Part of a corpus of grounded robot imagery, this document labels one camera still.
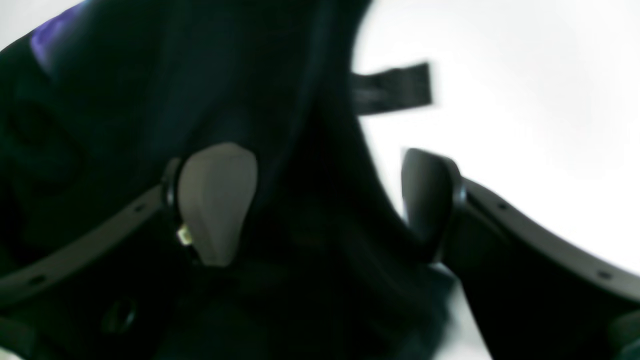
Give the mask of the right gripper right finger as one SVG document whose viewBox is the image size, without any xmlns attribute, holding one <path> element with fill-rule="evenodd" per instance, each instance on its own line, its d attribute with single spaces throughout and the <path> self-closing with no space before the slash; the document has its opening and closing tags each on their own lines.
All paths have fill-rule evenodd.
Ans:
<svg viewBox="0 0 640 360">
<path fill-rule="evenodd" d="M 535 223 L 445 156 L 411 148 L 407 225 L 461 282 L 494 360 L 637 360 L 639 276 Z"/>
</svg>

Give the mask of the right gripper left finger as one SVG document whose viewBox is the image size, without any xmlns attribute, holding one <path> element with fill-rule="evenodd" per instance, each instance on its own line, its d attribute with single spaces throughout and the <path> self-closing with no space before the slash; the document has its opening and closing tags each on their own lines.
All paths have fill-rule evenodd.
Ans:
<svg viewBox="0 0 640 360">
<path fill-rule="evenodd" d="M 228 267 L 238 254 L 243 224 L 258 187 L 255 155 L 235 143 L 220 143 L 185 161 L 172 159 L 166 175 L 87 234 L 3 276 L 1 307 L 16 305 L 68 280 L 164 210 L 176 213 L 173 234 L 195 251 L 202 265 Z"/>
</svg>

